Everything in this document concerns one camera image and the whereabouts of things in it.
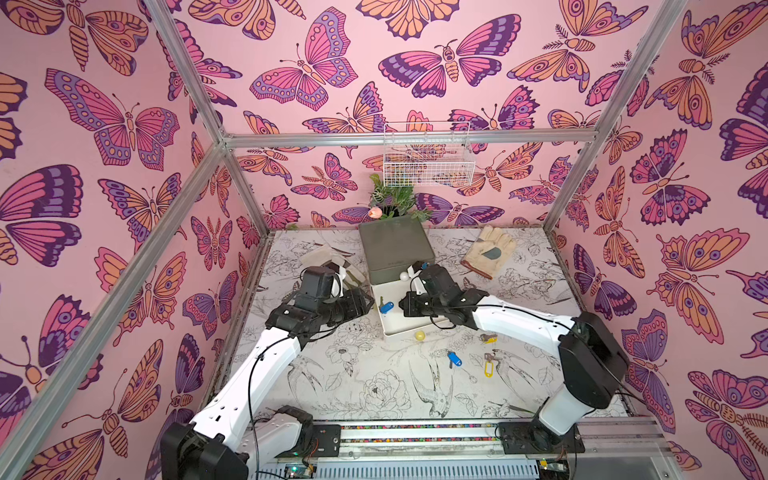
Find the grey three-drawer storage box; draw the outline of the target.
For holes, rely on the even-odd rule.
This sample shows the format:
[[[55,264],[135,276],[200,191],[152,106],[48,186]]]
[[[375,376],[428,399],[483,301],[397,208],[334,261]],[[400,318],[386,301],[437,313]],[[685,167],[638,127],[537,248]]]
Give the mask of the grey three-drawer storage box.
[[[398,305],[409,289],[408,267],[416,261],[435,262],[422,224],[411,217],[397,217],[364,223],[358,232],[384,337],[400,339],[429,326],[428,317],[405,317]],[[393,302],[394,309],[382,314],[379,306],[386,302]]]

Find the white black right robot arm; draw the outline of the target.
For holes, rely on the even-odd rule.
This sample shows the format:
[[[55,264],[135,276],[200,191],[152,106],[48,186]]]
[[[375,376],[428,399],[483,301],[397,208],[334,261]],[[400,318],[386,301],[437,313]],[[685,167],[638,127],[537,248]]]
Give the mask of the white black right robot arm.
[[[575,317],[540,312],[484,290],[464,289],[448,271],[429,264],[400,274],[407,284],[399,306],[406,317],[442,318],[456,327],[500,334],[557,359],[563,381],[526,423],[502,423],[497,433],[507,454],[582,453],[579,421],[606,409],[623,387],[630,361],[603,320],[588,311]]]

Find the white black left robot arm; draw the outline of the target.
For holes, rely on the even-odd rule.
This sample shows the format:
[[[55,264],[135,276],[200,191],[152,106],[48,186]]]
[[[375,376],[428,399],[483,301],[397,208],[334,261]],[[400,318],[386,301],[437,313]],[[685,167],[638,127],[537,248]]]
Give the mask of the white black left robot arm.
[[[272,310],[245,362],[192,419],[160,438],[159,479],[261,479],[261,466],[299,444],[311,421],[276,414],[276,427],[256,425],[256,412],[282,372],[307,344],[367,315],[374,298],[360,288],[340,296],[295,292]]]

